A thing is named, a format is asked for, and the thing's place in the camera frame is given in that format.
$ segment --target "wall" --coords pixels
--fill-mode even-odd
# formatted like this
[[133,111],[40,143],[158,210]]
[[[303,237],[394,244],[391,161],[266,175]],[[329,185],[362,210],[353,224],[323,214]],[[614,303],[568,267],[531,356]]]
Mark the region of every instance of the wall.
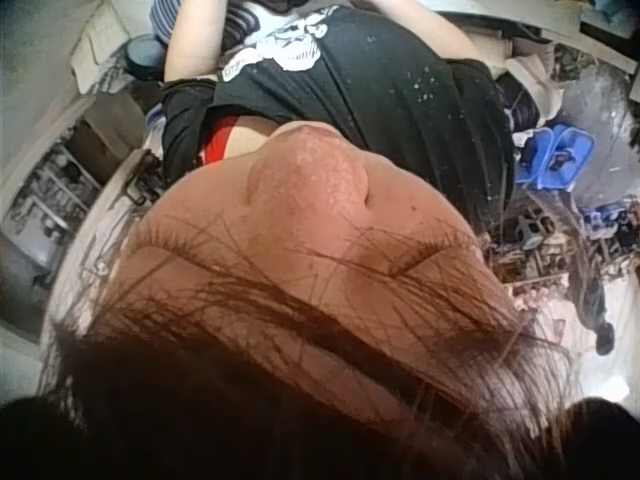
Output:
[[33,395],[41,367],[38,347],[0,321],[0,405]]
[[71,50],[98,0],[3,0],[0,3],[0,178],[77,96]]

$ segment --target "black t-shirt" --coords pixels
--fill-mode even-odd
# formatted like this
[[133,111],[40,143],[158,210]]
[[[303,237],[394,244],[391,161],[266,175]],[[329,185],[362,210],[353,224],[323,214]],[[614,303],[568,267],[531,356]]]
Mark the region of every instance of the black t-shirt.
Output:
[[500,218],[513,188],[513,142],[489,70],[445,61],[391,20],[319,10],[235,53],[212,78],[168,85],[169,184],[199,166],[215,122],[257,115],[325,122],[441,191],[476,231]]

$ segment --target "nose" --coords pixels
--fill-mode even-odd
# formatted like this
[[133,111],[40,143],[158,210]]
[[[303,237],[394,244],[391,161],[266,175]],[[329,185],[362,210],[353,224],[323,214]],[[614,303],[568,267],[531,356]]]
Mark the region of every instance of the nose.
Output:
[[272,137],[258,155],[248,178],[252,206],[319,218],[365,210],[364,153],[337,132],[298,126]]

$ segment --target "skin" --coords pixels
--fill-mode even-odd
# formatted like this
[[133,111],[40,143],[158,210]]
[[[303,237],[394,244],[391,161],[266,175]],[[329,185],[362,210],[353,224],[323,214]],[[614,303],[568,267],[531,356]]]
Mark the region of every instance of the skin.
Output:
[[[193,291],[215,278],[211,266],[223,265],[319,306],[364,341],[443,382],[446,374],[427,366],[426,344],[437,344],[455,315],[429,301],[416,311],[395,276],[455,289],[459,307],[487,324],[496,311],[512,311],[471,227],[438,191],[311,122],[281,127],[256,151],[183,178],[133,229],[119,265],[106,301],[121,309],[148,298],[197,309]],[[371,381],[354,379],[340,361],[289,332],[280,332],[275,354],[255,319],[231,322],[228,312],[206,305],[201,318],[230,343],[251,344],[248,352],[275,374],[363,421],[409,415]],[[95,326],[109,328],[109,321]],[[281,355],[301,368],[287,368]]]

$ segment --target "closed eye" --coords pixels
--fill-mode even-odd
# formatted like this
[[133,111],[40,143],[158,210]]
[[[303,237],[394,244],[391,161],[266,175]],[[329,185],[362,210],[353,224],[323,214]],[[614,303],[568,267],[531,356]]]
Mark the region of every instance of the closed eye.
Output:
[[389,269],[389,276],[396,278],[406,275],[427,260],[451,248],[478,248],[478,242],[475,238],[458,231],[438,241],[418,241],[417,245],[413,245],[404,255],[394,260]]

